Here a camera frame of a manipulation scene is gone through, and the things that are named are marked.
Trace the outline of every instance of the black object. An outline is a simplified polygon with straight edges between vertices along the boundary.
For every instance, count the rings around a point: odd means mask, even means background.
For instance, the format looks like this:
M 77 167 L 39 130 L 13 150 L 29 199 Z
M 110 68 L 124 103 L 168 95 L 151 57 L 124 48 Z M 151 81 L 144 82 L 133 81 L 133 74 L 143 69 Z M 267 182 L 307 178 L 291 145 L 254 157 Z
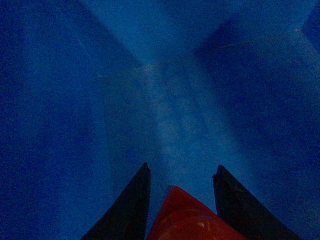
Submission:
M 109 210 L 81 240 L 144 240 L 151 174 L 144 163 Z
M 213 187 L 217 215 L 249 240 L 301 240 L 222 165 Z

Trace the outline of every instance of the red object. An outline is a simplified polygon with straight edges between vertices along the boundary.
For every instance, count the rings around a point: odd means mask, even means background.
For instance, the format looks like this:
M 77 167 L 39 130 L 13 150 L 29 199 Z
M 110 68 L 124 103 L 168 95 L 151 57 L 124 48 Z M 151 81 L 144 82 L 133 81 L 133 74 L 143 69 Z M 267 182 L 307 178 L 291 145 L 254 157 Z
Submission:
M 199 200 L 173 186 L 147 240 L 247 240 Z

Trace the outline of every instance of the blue surface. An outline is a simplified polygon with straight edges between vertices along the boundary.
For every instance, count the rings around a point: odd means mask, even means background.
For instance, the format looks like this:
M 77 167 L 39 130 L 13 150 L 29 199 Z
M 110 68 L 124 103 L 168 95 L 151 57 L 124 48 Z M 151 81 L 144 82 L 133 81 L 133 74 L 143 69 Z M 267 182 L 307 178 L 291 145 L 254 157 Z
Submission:
M 148 162 L 148 230 L 168 185 L 215 211 L 222 164 L 319 239 L 318 8 L 3 1 L 0 238 L 79 239 Z

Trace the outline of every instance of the red tip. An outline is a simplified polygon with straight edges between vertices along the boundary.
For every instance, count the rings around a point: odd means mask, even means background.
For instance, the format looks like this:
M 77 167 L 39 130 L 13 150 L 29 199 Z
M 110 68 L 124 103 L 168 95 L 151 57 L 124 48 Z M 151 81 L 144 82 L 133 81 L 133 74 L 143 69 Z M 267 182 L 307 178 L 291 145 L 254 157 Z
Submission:
M 173 186 L 147 240 L 246 240 L 202 202 Z

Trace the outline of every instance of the black plastic piece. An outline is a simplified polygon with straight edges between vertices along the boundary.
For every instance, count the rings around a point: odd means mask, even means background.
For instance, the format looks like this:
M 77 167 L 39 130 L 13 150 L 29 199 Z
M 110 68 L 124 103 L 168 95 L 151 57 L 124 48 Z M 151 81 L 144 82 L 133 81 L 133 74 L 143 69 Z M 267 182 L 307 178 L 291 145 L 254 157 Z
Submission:
M 301 240 L 222 165 L 213 187 L 217 215 L 249 240 Z
M 150 204 L 151 171 L 144 163 L 109 210 L 81 240 L 143 240 Z

